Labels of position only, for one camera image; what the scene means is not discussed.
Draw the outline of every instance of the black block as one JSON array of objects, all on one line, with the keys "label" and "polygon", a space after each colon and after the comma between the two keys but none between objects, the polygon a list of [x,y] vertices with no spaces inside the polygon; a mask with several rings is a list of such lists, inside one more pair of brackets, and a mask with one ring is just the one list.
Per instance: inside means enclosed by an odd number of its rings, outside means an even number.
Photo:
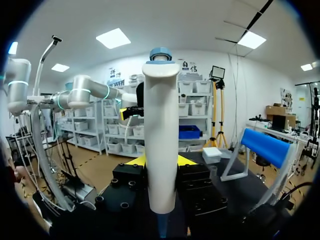
[{"label": "black block", "polygon": [[210,177],[210,171],[203,164],[186,164],[179,167],[177,177],[180,182],[208,179]]},{"label": "black block", "polygon": [[113,178],[118,180],[120,185],[128,185],[129,182],[135,182],[136,187],[140,188],[143,183],[143,166],[118,164],[112,171]]}]

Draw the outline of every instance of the tripod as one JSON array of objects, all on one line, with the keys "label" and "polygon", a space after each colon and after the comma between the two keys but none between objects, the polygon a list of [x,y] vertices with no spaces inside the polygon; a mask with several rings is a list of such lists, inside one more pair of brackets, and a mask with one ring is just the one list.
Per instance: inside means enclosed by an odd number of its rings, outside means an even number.
[{"label": "tripod", "polygon": [[[224,146],[228,148],[228,143],[224,134],[224,120],[225,120],[225,98],[224,98],[224,88],[225,83],[222,79],[210,78],[212,81],[212,95],[213,95],[213,111],[212,111],[212,133],[209,141],[203,146],[207,148],[211,147],[222,147],[222,141],[224,142]],[[216,118],[217,118],[217,90],[221,91],[221,121],[220,123],[220,131],[216,134]]]}]

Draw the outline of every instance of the screw hole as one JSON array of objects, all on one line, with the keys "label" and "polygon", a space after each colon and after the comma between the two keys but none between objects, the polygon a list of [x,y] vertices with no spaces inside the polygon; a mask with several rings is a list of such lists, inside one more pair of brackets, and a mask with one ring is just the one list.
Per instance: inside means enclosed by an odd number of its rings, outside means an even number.
[{"label": "screw hole", "polygon": [[122,209],[127,209],[127,208],[129,207],[129,204],[128,204],[127,202],[122,202],[122,203],[120,204],[120,207],[121,207]]}]

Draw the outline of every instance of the black cable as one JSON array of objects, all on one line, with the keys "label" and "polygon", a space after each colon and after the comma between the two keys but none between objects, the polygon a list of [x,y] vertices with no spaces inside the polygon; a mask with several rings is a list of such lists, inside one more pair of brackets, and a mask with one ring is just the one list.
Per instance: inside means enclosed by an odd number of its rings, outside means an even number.
[{"label": "black cable", "polygon": [[312,185],[312,182],[310,181],[306,181],[304,183],[301,183],[297,186],[295,186],[294,188],[292,188],[290,191],[288,191],[287,193],[283,194],[280,198],[280,201],[281,200],[284,200],[285,198],[287,198],[290,194],[292,194],[294,191],[296,191],[297,189],[301,188],[301,187],[304,187],[304,186],[311,186]]}]

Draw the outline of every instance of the white storage bin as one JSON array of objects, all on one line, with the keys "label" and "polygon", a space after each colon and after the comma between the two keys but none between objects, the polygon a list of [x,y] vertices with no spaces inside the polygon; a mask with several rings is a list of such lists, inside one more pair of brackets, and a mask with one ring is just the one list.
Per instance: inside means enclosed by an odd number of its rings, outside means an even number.
[{"label": "white storage bin", "polygon": [[203,146],[201,144],[193,144],[189,145],[186,149],[187,152],[199,152],[201,151]]},{"label": "white storage bin", "polygon": [[187,147],[185,146],[185,147],[179,147],[178,148],[178,152],[179,153],[185,153],[187,151]]},{"label": "white storage bin", "polygon": [[105,99],[105,100],[103,100],[103,105],[104,105],[104,106],[109,106],[109,105],[112,105],[112,104],[114,104],[114,101],[111,100],[111,99]]},{"label": "white storage bin", "polygon": [[189,113],[189,104],[179,103],[179,116],[186,117]]},{"label": "white storage bin", "polygon": [[124,136],[126,134],[127,136],[132,136],[134,134],[133,128],[134,127],[132,126],[128,126],[128,130],[126,132],[126,127],[119,125],[119,135]]},{"label": "white storage bin", "polygon": [[121,152],[121,144],[115,141],[109,141],[107,143],[108,150],[111,153],[120,153]]},{"label": "white storage bin", "polygon": [[137,89],[137,84],[133,84],[133,85],[128,85],[126,86],[127,92],[128,94],[136,94],[136,89]]},{"label": "white storage bin", "polygon": [[74,110],[74,116],[75,117],[85,117],[86,110],[85,109],[76,109],[76,110]]},{"label": "white storage bin", "polygon": [[135,145],[135,149],[136,149],[136,152],[138,154],[144,154],[145,153],[145,146],[143,146],[141,144],[136,144]]},{"label": "white storage bin", "polygon": [[65,121],[63,126],[67,130],[73,130],[72,121]]},{"label": "white storage bin", "polygon": [[94,117],[95,116],[95,108],[93,106],[87,107],[85,109],[85,113],[87,117]]},{"label": "white storage bin", "polygon": [[85,137],[86,137],[85,135],[76,136],[78,144],[85,145],[86,144]]},{"label": "white storage bin", "polygon": [[202,94],[210,93],[210,86],[211,86],[210,81],[196,81],[195,86],[196,86],[197,93],[202,93]]},{"label": "white storage bin", "polygon": [[76,131],[84,131],[88,129],[88,122],[87,121],[75,121],[74,127]]},{"label": "white storage bin", "polygon": [[197,102],[191,104],[191,115],[192,116],[202,116],[206,115],[206,104]]},{"label": "white storage bin", "polygon": [[133,136],[135,137],[145,137],[145,127],[144,126],[136,126],[133,128]]},{"label": "white storage bin", "polygon": [[179,103],[180,103],[180,104],[186,104],[186,103],[187,103],[187,95],[185,95],[184,93],[182,93],[182,94],[179,96]]},{"label": "white storage bin", "polygon": [[67,118],[72,118],[74,116],[74,111],[72,110],[65,110],[64,113]]},{"label": "white storage bin", "polygon": [[104,116],[105,117],[113,117],[115,115],[116,115],[116,111],[115,111],[114,106],[112,106],[112,105],[104,106]]},{"label": "white storage bin", "polygon": [[98,143],[96,136],[85,136],[84,141],[85,141],[85,145],[87,146],[93,146]]},{"label": "white storage bin", "polygon": [[117,124],[108,124],[109,134],[118,135],[119,134],[119,126]]},{"label": "white storage bin", "polygon": [[191,94],[194,89],[193,81],[179,81],[179,89],[182,94]]},{"label": "white storage bin", "polygon": [[216,164],[220,162],[222,152],[217,147],[204,147],[202,157],[206,164]]},{"label": "white storage bin", "polygon": [[121,143],[122,152],[125,154],[133,154],[136,152],[136,145]]}]

